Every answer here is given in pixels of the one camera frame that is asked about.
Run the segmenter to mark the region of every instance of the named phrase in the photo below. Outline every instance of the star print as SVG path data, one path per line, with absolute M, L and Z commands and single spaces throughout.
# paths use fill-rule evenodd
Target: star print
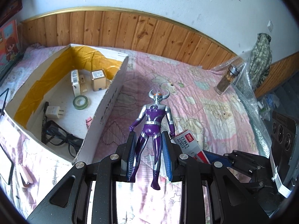
M 170 199 L 172 200 L 172 203 L 174 203 L 174 202 L 181 202 L 180 198 L 181 198 L 180 194 L 177 195 L 176 193 L 174 193 L 174 197 L 172 197 Z
M 148 154 L 147 156 L 145 156 L 145 158 L 147 159 L 147 163 L 150 163 L 151 161 L 155 160 L 155 157 L 151 154 Z

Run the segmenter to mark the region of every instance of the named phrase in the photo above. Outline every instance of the purple and silver action figure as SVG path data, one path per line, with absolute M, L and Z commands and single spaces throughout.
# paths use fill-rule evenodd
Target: purple and silver action figure
M 135 158 L 133 165 L 133 172 L 129 178 L 130 182 L 135 182 L 135 176 L 140 165 L 140 157 L 148 138 L 152 137 L 152 144 L 154 150 L 154 166 L 153 166 L 153 180 L 151 187 L 156 190 L 160 190 L 158 184 L 158 178 L 160 173 L 161 166 L 161 152 L 162 152 L 162 135 L 161 135 L 161 122 L 164 116 L 166 115 L 167 122 L 169 125 L 170 137 L 175 136 L 175 129 L 172 120 L 170 107 L 161 104 L 161 101 L 169 97 L 169 91 L 167 90 L 166 95 L 162 95 L 159 91 L 155 94 L 152 94 L 151 90 L 149 92 L 149 97 L 154 100 L 153 104 L 147 104 L 142 107 L 139 117 L 133 122 L 129 127 L 130 131 L 133 131 L 134 128 L 142 121 L 144 116 L 146 116 L 146 121 L 144 123 L 143 130 L 138 138 L 136 148 L 135 148 Z

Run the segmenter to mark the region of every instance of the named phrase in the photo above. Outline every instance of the action figure's leg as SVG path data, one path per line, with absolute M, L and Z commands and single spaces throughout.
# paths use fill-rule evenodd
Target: action figure's leg
M 133 173 L 130 177 L 130 182 L 135 182 L 135 176 L 140 165 L 141 153 L 147 144 L 148 136 L 142 131 L 135 147 L 135 159 L 133 165 Z
M 158 183 L 160 167 L 161 167 L 161 153 L 162 153 L 162 136 L 160 132 L 153 135 L 152 144 L 153 144 L 155 160 L 152 169 L 153 180 L 152 180 L 151 187 L 155 190 L 160 190 L 160 186 Z

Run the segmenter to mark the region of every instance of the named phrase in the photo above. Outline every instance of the glass bottle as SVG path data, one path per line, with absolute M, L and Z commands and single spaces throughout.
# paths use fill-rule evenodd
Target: glass bottle
M 222 76 L 220 82 L 214 87 L 215 91 L 222 95 L 229 85 L 234 81 L 234 79 L 239 75 L 238 68 L 235 67 L 234 65 L 230 65 L 228 67 L 228 70 L 224 75 Z

